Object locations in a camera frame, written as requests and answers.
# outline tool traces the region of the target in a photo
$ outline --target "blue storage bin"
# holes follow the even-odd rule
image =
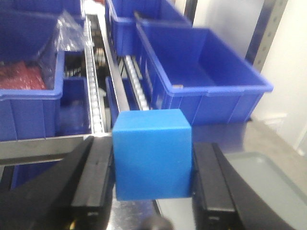
[[[31,61],[40,53],[47,90],[0,90],[0,141],[55,135],[63,87],[64,52],[55,54],[55,18],[0,12],[0,61]]]
[[[190,196],[192,134],[180,110],[121,112],[112,137],[118,200]]]
[[[136,59],[153,109],[180,108],[191,125],[245,122],[273,90],[209,29],[137,25]]]
[[[14,166],[14,172],[11,183],[11,190],[23,185],[24,183],[36,178],[47,169],[54,166],[58,161],[36,163],[36,164],[23,164]]]
[[[136,52],[138,44],[134,11],[150,18],[142,20],[150,24],[182,23],[191,26],[191,22],[177,11],[169,0],[106,0],[106,23],[118,56]]]
[[[0,0],[0,8],[30,12],[61,13],[85,16],[83,0]]]
[[[70,77],[64,79],[57,136],[90,133],[89,112],[86,78]]]

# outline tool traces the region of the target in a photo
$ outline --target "plastic bag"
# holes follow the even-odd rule
[[[64,62],[57,63],[56,53],[82,51],[90,44],[67,12],[58,16],[0,10],[0,22],[0,90],[54,89],[56,64]]]
[[[56,29],[58,32],[55,39],[57,51],[81,51],[85,46],[90,45],[83,28],[66,11],[59,16]]]

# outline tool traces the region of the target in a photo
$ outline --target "blue foam block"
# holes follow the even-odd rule
[[[190,196],[191,138],[179,109],[121,112],[113,128],[117,199]]]

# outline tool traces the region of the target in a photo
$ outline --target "metal frame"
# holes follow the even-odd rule
[[[115,97],[117,101],[118,111],[119,112],[129,111],[130,107],[128,104],[126,92],[125,92],[124,85],[123,85],[123,82],[120,76],[120,72],[118,69],[117,56],[115,54],[113,47],[111,46],[112,42],[110,40],[110,37],[107,34],[106,21],[105,21],[104,14],[100,13],[100,14],[97,14],[97,16],[98,16],[102,39],[105,45],[105,54],[106,54],[106,59],[109,65],[110,74],[111,74],[111,78],[112,78],[112,82],[114,86],[114,92],[115,92]]]
[[[265,0],[250,41],[246,60],[261,71],[288,0]]]
[[[90,22],[86,18],[84,24],[84,31],[88,40],[92,42]],[[87,90],[90,105],[91,117],[91,131],[92,133],[105,133],[106,127],[106,114],[104,101],[100,100],[97,82],[97,73],[95,68],[93,46],[87,45],[84,48],[85,63],[86,63],[86,77],[87,77]]]

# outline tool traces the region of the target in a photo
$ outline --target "blue plastic bin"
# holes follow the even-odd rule
[[[180,108],[191,125],[245,122],[273,90],[209,29],[138,24],[136,59],[153,109]]]
[[[74,16],[85,16],[83,0],[0,0],[0,8],[56,14],[66,10]]]
[[[64,79],[57,136],[90,133],[89,107],[86,78]]]
[[[169,0],[106,0],[106,23],[118,56],[132,55],[138,46],[135,11],[149,18],[144,21],[150,24],[182,23],[191,26],[191,22]]]
[[[58,161],[36,163],[36,164],[23,164],[14,166],[14,172],[11,183],[11,190],[23,185],[24,183],[36,178],[47,169],[51,168]]]
[[[0,141],[55,135],[64,75],[64,52],[50,45],[56,20],[0,12],[0,61],[32,61],[40,52],[47,90],[0,90]]]

